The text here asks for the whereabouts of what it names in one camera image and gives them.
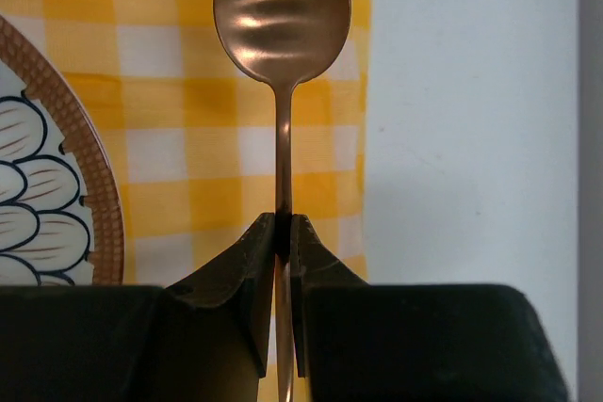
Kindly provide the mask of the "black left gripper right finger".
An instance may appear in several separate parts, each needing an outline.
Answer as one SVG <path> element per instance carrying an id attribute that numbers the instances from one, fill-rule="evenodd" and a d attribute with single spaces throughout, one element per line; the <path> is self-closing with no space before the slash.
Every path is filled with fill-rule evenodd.
<path id="1" fill-rule="evenodd" d="M 368 401 L 363 312 L 371 287 L 330 252 L 309 218 L 295 215 L 290 230 L 292 320 L 298 376 L 312 401 Z"/>

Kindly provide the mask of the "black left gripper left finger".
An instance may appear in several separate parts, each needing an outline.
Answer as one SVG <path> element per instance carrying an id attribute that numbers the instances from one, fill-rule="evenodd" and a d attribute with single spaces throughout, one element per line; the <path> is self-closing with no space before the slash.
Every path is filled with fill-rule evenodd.
<path id="1" fill-rule="evenodd" d="M 169 286 L 150 347 L 153 401 L 254 401 L 267 372 L 274 215 Z"/>

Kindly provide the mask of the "copper spoon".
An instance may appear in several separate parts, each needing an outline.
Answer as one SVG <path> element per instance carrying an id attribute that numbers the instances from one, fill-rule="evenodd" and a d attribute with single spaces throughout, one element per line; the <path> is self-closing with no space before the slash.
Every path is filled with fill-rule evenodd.
<path id="1" fill-rule="evenodd" d="M 323 74 L 350 30 L 350 0 L 213 0 L 223 49 L 275 99 L 275 326 L 278 398 L 294 388 L 294 339 L 289 244 L 293 210 L 292 95 Z"/>

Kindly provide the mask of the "yellow checked cloth placemat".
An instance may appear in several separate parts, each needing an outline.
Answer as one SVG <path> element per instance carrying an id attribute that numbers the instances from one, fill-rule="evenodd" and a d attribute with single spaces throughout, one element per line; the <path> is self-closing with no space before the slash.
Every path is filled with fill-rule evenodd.
<path id="1" fill-rule="evenodd" d="M 1 0 L 64 74 L 108 153 L 122 199 L 125 278 L 170 284 L 274 204 L 274 101 L 220 46 L 212 0 Z M 371 0 L 293 100 L 294 207 L 365 274 L 362 211 Z"/>

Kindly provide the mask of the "patterned ceramic plate brown rim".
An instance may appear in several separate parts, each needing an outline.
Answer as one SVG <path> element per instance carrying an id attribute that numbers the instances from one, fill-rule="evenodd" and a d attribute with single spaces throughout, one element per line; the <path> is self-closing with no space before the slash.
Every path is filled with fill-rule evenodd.
<path id="1" fill-rule="evenodd" d="M 1 21 L 1 283 L 123 281 L 122 207 L 102 142 L 63 76 Z"/>

